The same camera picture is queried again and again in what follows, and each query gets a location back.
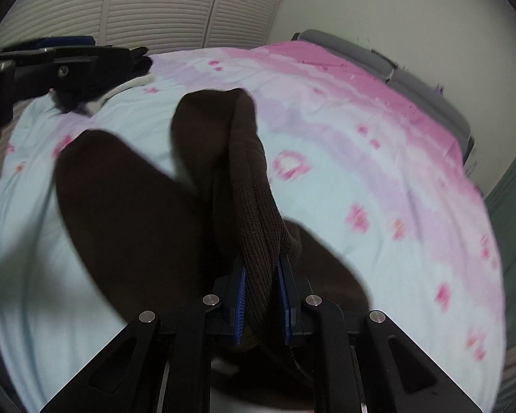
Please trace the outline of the dark brown corduroy pants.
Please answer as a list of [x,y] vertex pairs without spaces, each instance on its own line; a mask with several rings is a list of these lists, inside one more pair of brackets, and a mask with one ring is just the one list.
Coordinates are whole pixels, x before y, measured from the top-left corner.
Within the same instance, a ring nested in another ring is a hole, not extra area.
[[[186,183],[104,130],[80,134],[60,153],[56,195],[77,254],[124,320],[156,315],[151,346],[169,370],[167,411],[201,405],[208,397],[201,380],[246,403],[311,408],[315,360],[285,343],[279,260],[343,309],[367,312],[363,288],[322,242],[279,213],[254,102],[243,89],[186,94],[170,135]],[[224,330],[224,299],[240,267],[246,309],[236,346]]]

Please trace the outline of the pink floral bed cover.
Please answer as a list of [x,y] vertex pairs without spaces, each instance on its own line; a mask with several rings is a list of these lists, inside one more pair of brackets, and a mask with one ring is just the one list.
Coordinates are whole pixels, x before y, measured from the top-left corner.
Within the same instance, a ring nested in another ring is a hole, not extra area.
[[80,133],[120,136],[175,173],[169,125],[182,96],[243,88],[257,109],[282,215],[356,271],[386,312],[484,411],[506,348],[501,259],[456,139],[359,67],[303,41],[153,57],[151,84],[92,117],[35,99],[0,180],[0,351],[22,405],[40,410],[123,327],[62,225],[52,171]]

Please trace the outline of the grey padded headboard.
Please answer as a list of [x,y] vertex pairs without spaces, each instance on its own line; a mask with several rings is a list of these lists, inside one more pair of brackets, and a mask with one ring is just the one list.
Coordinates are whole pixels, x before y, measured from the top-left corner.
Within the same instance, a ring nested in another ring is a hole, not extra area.
[[466,163],[474,146],[471,126],[464,115],[444,98],[441,92],[428,86],[380,52],[368,50],[338,36],[308,29],[295,33],[291,40],[307,41],[323,47],[383,81],[448,130],[458,141],[462,164]]

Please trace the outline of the black and white clothes pile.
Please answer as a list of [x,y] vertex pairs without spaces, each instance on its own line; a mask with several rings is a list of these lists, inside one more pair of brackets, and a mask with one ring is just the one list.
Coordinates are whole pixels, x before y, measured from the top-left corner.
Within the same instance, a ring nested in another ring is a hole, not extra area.
[[64,112],[90,115],[105,95],[133,79],[150,76],[146,47],[69,47],[56,57],[51,91]]

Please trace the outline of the white louvered closet doors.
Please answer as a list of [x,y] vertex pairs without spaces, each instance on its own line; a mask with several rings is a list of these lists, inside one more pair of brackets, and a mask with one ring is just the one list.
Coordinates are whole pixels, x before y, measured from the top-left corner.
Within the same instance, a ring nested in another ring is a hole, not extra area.
[[33,38],[90,35],[101,46],[150,53],[266,43],[280,0],[17,0],[0,47]]

